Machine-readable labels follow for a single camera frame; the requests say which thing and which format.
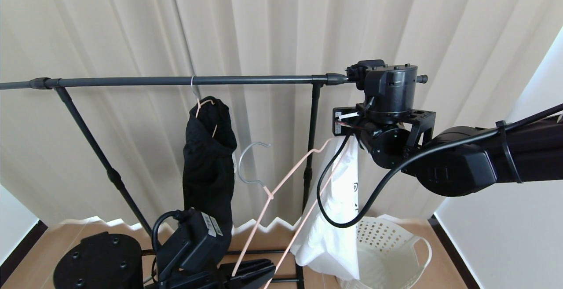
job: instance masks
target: beige curtain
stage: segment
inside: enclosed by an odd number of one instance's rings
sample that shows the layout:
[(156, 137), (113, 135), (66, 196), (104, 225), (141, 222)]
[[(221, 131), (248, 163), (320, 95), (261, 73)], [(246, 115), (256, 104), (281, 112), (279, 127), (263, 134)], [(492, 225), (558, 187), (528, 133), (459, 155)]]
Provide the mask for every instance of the beige curtain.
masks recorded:
[[(436, 131), (503, 119), (563, 24), (563, 0), (0, 0), (1, 81), (343, 73), (365, 59), (418, 65), (430, 80), (416, 107)], [(149, 222), (182, 206), (189, 86), (72, 88), (70, 94)], [(306, 153), (311, 86), (205, 86), (231, 108), (247, 177), (273, 187)], [(323, 87), (316, 146), (330, 112), (362, 101), (353, 85)], [(2, 185), (47, 224), (135, 218), (52, 91), (1, 93)], [(315, 156), (315, 173), (322, 157)], [(365, 154), (360, 201), (384, 174)], [(301, 213), (300, 168), (265, 223)], [(266, 197), (237, 181), (235, 225)], [(397, 175), (377, 213), (426, 218), (442, 201)]]

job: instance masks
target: black baseboard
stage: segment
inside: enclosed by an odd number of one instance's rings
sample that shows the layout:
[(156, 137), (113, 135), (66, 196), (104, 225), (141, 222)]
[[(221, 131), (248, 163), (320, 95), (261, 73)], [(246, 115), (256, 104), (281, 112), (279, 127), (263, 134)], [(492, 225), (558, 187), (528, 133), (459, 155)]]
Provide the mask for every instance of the black baseboard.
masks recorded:
[(438, 222), (438, 219), (436, 219), (436, 217), (432, 215), (432, 217), (428, 219), (428, 222), (432, 226), (432, 229), (434, 229), (434, 233), (436, 233), (438, 239), (440, 239), (440, 242), (444, 246), (444, 249), (446, 249), (446, 252), (450, 256), (450, 259), (452, 259), (454, 266), (458, 270), (458, 273), (465, 282), (467, 288), (479, 289), (477, 281), (475, 281), (475, 278), (467, 268), (467, 265), (463, 261), (461, 255), (459, 255), (456, 247), (452, 243), (452, 240), (448, 237), (446, 231), (444, 231), (442, 225), (440, 225), (440, 222)]
[(8, 256), (6, 261), (0, 265), (0, 287), (4, 285), (6, 280), (8, 280), (8, 277), (12, 275), (12, 273), (16, 270), (16, 267), (18, 267), (24, 257), (29, 253), (46, 230), (47, 226), (42, 221), (38, 221), (26, 237), (22, 239), (16, 249), (14, 249), (12, 254)]

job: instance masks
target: white wall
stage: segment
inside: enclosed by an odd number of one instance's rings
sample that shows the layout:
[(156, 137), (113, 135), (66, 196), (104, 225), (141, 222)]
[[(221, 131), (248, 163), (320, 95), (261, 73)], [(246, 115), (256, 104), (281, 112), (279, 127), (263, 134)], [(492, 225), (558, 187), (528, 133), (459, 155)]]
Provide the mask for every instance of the white wall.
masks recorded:
[[(561, 64), (563, 30), (507, 121), (563, 102)], [(473, 276), (486, 289), (561, 288), (562, 215), (563, 181), (497, 184), (449, 198), (436, 211)]]
[(12, 253), (37, 217), (0, 185), (0, 264)]

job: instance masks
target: white garment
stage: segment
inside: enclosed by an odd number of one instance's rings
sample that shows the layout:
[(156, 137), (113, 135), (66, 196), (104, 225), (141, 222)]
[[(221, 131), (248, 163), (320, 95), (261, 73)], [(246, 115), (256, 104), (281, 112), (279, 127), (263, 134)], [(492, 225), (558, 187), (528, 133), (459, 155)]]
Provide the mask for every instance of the white garment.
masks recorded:
[[(343, 137), (331, 143), (327, 149), (324, 163), (328, 164), (331, 157), (340, 147)], [(358, 214), (358, 141), (350, 138), (347, 147), (337, 158), (332, 168), (326, 173), (322, 184), (330, 176), (332, 170), (336, 169), (331, 181), (323, 195), (322, 205), (332, 221), (345, 223)], [(309, 193), (305, 213), (311, 208), (316, 200), (316, 187), (320, 172), (314, 181), (314, 186)], [(301, 233), (297, 236), (291, 247), (291, 253), (295, 255), (295, 261), (300, 266), (309, 266), (318, 273), (335, 275), (340, 279), (359, 279), (358, 251), (356, 250), (356, 226), (347, 229), (333, 227), (324, 219), (318, 205), (303, 226)]]

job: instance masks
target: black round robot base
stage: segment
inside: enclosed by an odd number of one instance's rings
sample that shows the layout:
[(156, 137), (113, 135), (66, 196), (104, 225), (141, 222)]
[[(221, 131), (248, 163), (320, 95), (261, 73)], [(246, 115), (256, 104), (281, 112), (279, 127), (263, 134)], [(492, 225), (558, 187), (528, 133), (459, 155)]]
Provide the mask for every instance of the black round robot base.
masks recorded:
[(107, 232), (84, 238), (60, 259), (53, 282), (56, 289), (142, 288), (141, 245)]

